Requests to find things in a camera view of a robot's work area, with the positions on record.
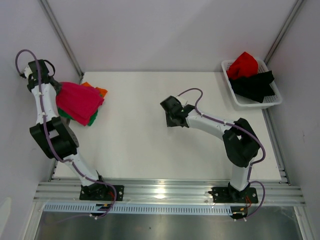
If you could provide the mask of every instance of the orange cloth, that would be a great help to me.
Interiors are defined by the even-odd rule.
[[[92,87],[88,82],[84,82],[84,83],[82,83],[81,85],[82,85],[82,86],[85,86],[85,87]],[[107,94],[107,92],[108,92],[106,89],[103,89],[103,88],[100,88],[100,87],[96,87],[95,89],[99,90],[100,95],[101,95],[101,97],[103,97],[103,98],[106,96],[106,94]]]

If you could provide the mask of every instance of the black cloth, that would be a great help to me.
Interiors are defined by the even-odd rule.
[[[272,71],[258,73],[251,77],[240,77],[236,80],[229,79],[235,94],[263,103],[266,96],[275,95],[270,84],[274,80]]]

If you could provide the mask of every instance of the pink cloth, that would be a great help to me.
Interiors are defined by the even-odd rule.
[[[98,89],[72,82],[62,82],[62,89],[55,98],[56,105],[78,123],[86,126],[90,117],[104,102]]]

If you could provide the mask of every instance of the metal pole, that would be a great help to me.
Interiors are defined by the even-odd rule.
[[[286,18],[283,26],[280,29],[280,32],[278,33],[276,39],[274,40],[268,54],[266,55],[264,62],[266,65],[268,65],[268,63],[270,62],[271,58],[274,56],[276,50],[278,49],[280,43],[282,42],[282,40],[284,39],[285,35],[287,34],[289,28],[292,26],[292,23],[294,22],[294,20],[297,18],[299,12],[301,11],[301,9],[304,6],[304,3],[306,2],[306,0],[297,0],[293,6],[293,8],[291,9],[288,17]]]
[[[38,0],[38,2],[41,5],[44,14],[46,15],[49,23],[51,24],[56,36],[58,37],[67,57],[71,61],[75,71],[77,72],[79,77],[82,78],[84,73],[82,72],[79,63],[78,63],[74,53],[71,50],[70,45],[69,45],[64,33],[62,32],[61,27],[59,26],[58,21],[54,15],[49,3],[48,3],[48,1],[47,0]]]

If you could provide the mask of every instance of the pile of cloth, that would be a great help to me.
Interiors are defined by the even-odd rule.
[[[272,71],[258,73],[259,65],[249,53],[242,53],[226,71],[235,94],[263,103],[266,96],[275,95],[270,84]]]
[[[93,87],[88,82],[81,85],[62,82],[62,88],[55,101],[60,116],[75,120],[83,126],[91,126],[98,115],[98,108],[104,102],[107,90]]]

